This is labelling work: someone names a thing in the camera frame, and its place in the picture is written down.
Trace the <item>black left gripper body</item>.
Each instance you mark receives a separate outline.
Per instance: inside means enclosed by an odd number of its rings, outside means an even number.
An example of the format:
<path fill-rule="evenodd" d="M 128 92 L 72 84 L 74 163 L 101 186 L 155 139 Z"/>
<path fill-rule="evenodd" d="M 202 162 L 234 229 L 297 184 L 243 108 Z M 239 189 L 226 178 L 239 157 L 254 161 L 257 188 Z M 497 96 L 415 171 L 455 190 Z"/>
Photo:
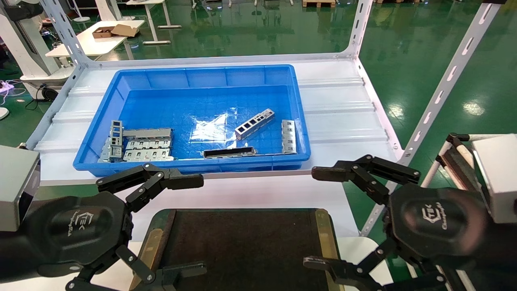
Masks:
<path fill-rule="evenodd" d="M 128 207 L 111 193 L 39 201 L 23 222 L 31 274 L 102 273 L 119 260 L 116 249 L 128 244 L 132 228 Z"/>

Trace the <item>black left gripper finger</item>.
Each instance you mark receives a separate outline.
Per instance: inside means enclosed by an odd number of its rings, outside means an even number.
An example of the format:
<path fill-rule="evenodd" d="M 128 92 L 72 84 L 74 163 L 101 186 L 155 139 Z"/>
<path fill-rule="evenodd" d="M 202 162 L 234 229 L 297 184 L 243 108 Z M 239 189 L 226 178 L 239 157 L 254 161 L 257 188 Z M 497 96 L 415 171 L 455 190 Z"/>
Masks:
<path fill-rule="evenodd" d="M 98 179 L 96 185 L 100 192 L 112 194 L 138 186 L 126 197 L 128 211 L 137 213 L 163 190 L 203 187 L 204 177 L 201 174 L 184 175 L 177 168 L 159 168 L 146 163 Z"/>
<path fill-rule="evenodd" d="M 203 262 L 168 266 L 153 272 L 142 260 L 122 245 L 116 249 L 117 256 L 136 274 L 141 283 L 134 291 L 177 291 L 181 279 L 202 276 L 207 273 Z M 67 291 L 112 291 L 105 286 L 94 285 L 90 281 L 96 270 L 84 267 L 73 280 L 66 285 Z"/>

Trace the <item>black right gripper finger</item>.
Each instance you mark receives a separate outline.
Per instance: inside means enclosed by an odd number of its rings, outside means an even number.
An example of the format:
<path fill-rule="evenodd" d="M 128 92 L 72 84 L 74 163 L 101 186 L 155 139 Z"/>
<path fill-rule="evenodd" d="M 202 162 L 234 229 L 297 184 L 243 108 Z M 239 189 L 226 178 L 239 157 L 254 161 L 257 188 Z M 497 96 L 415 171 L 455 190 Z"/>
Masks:
<path fill-rule="evenodd" d="M 353 286 L 359 291 L 436 291 L 446 284 L 445 277 L 438 271 L 425 273 L 423 276 L 380 285 L 370 275 L 389 254 L 399 248 L 397 241 L 386 239 L 375 251 L 367 255 L 359 264 L 346 260 L 308 256 L 303 259 L 303 266 L 314 270 L 326 271 L 334 283 Z"/>
<path fill-rule="evenodd" d="M 313 167 L 311 175 L 318 181 L 351 181 L 378 205 L 389 203 L 389 190 L 377 177 L 400 185 L 417 184 L 420 180 L 418 170 L 371 155 L 354 161 L 338 160 L 332 167 Z"/>

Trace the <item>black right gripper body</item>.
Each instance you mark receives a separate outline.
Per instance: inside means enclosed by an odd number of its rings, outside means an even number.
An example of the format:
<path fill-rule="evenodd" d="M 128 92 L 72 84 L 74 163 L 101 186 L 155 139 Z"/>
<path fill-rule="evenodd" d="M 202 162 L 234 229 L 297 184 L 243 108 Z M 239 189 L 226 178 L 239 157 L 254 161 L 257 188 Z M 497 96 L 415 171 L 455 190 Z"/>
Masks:
<path fill-rule="evenodd" d="M 475 264 L 490 224 L 476 193 L 407 184 L 390 195 L 388 206 L 399 256 L 454 268 Z"/>

